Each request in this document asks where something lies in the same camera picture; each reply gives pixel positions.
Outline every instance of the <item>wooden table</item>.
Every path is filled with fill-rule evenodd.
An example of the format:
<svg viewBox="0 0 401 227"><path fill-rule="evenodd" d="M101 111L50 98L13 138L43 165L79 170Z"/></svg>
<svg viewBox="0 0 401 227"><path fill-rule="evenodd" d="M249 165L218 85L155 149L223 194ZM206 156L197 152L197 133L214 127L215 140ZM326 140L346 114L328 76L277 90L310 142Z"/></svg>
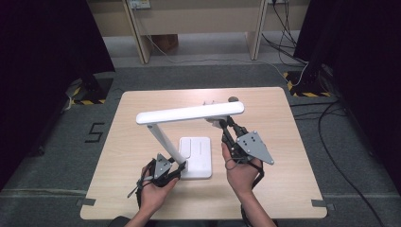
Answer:
<svg viewBox="0 0 401 227"><path fill-rule="evenodd" d="M305 148L284 91L281 88L229 88L126 92L120 101L103 151L99 158L87 199L84 219L131 218L137 211L135 196L127 199L140 177L141 169L158 152L169 157L146 126L135 122L138 113L199 106L203 101L227 102L236 96L245 112L234 121L258 131L268 147L274 165L265 164L265 178L253 190L272 218L323 218L321 201ZM173 144L183 136L208 136L212 140L213 175L209 180L179 181L155 219L240 219L239 201L226 180L221 156L220 129L205 120L160 124Z"/></svg>

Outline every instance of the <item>lamp base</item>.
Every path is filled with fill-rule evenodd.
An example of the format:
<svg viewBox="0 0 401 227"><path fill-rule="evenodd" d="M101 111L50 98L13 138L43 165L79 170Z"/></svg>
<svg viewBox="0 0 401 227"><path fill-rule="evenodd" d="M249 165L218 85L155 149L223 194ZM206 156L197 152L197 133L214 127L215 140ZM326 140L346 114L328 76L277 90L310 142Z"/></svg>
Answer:
<svg viewBox="0 0 401 227"><path fill-rule="evenodd" d="M212 176L212 146L208 137L183 137L180 154L186 159L183 180L208 179Z"/></svg>

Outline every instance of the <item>hand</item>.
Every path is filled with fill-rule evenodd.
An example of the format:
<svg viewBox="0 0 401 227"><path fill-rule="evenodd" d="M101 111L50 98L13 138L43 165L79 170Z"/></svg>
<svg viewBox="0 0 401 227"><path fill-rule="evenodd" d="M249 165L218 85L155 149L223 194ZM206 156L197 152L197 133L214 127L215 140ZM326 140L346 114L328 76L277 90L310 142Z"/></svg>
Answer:
<svg viewBox="0 0 401 227"><path fill-rule="evenodd" d="M252 184L258 174L257 169L248 164L237 164L231 158L230 150L228 150L226 144L221 143L221 148L226 162L227 180L236 195L241 196L252 193ZM251 162L256 166L262 166L262 162L257 158L253 158Z"/></svg>
<svg viewBox="0 0 401 227"><path fill-rule="evenodd" d="M144 186L144 188L142 189L140 209L146 209L151 211L152 213L159 210L160 207L162 207L163 203L165 203L167 195L173 189L178 180L178 178L175 178L164 187L158 187L153 183L148 183L148 181L144 181L143 185L148 185Z"/></svg>

